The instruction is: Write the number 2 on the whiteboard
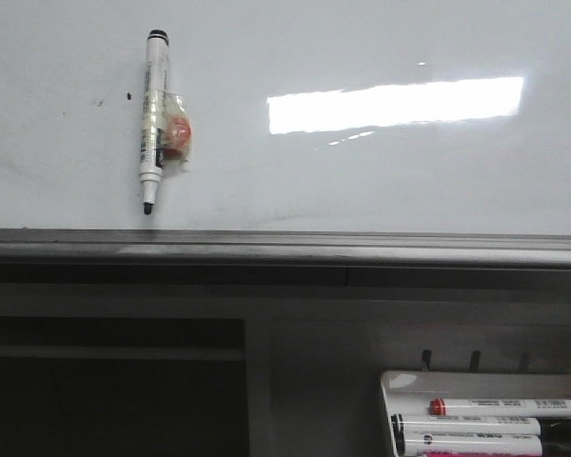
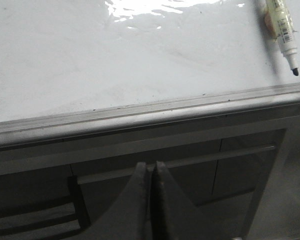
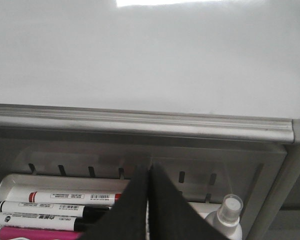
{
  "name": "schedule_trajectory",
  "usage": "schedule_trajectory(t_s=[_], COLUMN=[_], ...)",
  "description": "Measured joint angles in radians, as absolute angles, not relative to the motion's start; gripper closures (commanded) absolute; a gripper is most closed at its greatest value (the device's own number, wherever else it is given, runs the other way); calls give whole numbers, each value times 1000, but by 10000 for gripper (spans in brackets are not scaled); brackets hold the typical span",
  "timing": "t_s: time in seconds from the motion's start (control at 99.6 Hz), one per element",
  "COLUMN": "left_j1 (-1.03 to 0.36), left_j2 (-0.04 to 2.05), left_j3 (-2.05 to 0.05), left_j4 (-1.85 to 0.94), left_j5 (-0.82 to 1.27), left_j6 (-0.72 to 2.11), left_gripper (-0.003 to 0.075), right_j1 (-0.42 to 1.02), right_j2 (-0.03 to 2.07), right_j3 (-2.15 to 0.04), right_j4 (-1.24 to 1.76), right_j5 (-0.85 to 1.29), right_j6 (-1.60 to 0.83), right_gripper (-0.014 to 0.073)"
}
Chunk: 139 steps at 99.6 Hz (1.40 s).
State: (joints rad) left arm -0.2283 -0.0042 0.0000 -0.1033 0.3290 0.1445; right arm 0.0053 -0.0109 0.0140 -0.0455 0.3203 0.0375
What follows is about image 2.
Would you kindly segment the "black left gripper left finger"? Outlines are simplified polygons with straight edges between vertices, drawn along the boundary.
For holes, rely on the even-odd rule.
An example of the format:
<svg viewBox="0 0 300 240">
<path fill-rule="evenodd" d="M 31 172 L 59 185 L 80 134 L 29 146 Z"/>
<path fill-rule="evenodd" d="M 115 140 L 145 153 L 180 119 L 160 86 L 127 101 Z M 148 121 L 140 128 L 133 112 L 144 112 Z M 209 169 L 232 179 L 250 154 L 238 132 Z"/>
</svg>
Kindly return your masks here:
<svg viewBox="0 0 300 240">
<path fill-rule="evenodd" d="M 90 240 L 144 240 L 149 199 L 149 172 L 135 170 L 114 204 L 89 229 Z"/>
</svg>

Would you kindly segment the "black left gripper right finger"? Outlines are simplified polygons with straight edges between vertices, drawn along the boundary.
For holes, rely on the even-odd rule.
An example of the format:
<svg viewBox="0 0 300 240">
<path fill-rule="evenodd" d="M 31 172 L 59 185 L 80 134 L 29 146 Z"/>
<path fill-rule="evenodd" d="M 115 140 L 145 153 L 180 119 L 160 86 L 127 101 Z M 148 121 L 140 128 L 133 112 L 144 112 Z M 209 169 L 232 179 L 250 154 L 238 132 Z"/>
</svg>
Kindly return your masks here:
<svg viewBox="0 0 300 240">
<path fill-rule="evenodd" d="M 157 161 L 151 177 L 151 227 L 154 240 L 229 240 L 212 206 L 198 207 L 178 185 L 166 164 Z"/>
</svg>

